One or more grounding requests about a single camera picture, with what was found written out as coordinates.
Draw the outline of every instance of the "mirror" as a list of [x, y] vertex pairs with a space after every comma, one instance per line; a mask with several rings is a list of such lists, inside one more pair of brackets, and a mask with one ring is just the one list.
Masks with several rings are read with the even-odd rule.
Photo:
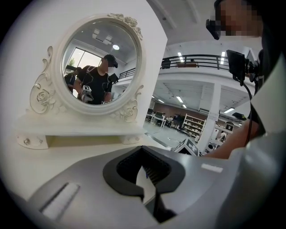
[[64, 87], [90, 105], [113, 102], [127, 89], [118, 80], [133, 76], [136, 62], [135, 44], [124, 27], [91, 21], [78, 30], [65, 50]]

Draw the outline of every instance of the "white tabletop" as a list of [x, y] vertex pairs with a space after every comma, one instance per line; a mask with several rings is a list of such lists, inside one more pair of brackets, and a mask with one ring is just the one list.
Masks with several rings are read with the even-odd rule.
[[41, 185], [77, 161], [139, 145], [165, 148], [146, 135], [126, 145], [115, 136], [58, 137], [44, 150], [24, 148], [11, 137], [1, 149], [1, 175], [8, 189], [28, 200]]

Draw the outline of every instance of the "ornate mirror frame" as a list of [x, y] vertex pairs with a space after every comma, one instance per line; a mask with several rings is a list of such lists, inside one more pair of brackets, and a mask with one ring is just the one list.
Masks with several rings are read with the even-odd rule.
[[[121, 97], [105, 105], [90, 105], [74, 98], [67, 89], [63, 78], [63, 58], [66, 48], [74, 35], [80, 31], [81, 27], [90, 22], [114, 23], [130, 35], [136, 49], [136, 70], [130, 85]], [[125, 17], [123, 14], [110, 13], [82, 19], [69, 28], [55, 48], [52, 46], [48, 48], [49, 58], [43, 59], [46, 66], [36, 80], [30, 94], [30, 107], [32, 110], [40, 115], [48, 113], [57, 114], [61, 111], [66, 111], [67, 108], [81, 114], [92, 116], [113, 113], [115, 116], [123, 115], [125, 122], [133, 122], [137, 116], [136, 97], [140, 94], [138, 90], [143, 87], [143, 85], [140, 85], [140, 81], [141, 77], [144, 76], [146, 66], [143, 36], [137, 24], [137, 21], [131, 17]], [[126, 110], [126, 108], [123, 109], [128, 103], [132, 104], [130, 106], [133, 110], [136, 110], [136, 112]], [[126, 116], [129, 115], [133, 116], [130, 121], [126, 119]]]

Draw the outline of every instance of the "metal railing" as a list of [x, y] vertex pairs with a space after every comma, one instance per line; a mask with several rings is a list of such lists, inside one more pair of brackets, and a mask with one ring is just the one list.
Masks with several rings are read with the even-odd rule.
[[220, 55], [182, 55], [164, 58], [160, 69], [166, 68], [216, 68], [228, 70], [228, 60]]
[[135, 69], [136, 68], [133, 68], [133, 69], [130, 69], [130, 70], [127, 70], [125, 72], [120, 73], [119, 79], [123, 79], [123, 78], [126, 78], [126, 77], [134, 76]]

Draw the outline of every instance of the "black cable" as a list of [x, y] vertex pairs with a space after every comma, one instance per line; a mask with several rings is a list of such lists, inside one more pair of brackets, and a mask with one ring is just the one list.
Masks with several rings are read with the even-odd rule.
[[[249, 95], [249, 100], [252, 99], [252, 95], [250, 93], [249, 88], [245, 85], [245, 83], [243, 83], [243, 86], [246, 88], [248, 95]], [[246, 138], [246, 142], [245, 145], [249, 142], [250, 139], [250, 134], [251, 134], [251, 126], [252, 126], [252, 108], [251, 108], [251, 104], [250, 104], [250, 114], [249, 114], [249, 127], [248, 127], [248, 134], [247, 134], [247, 138]]]

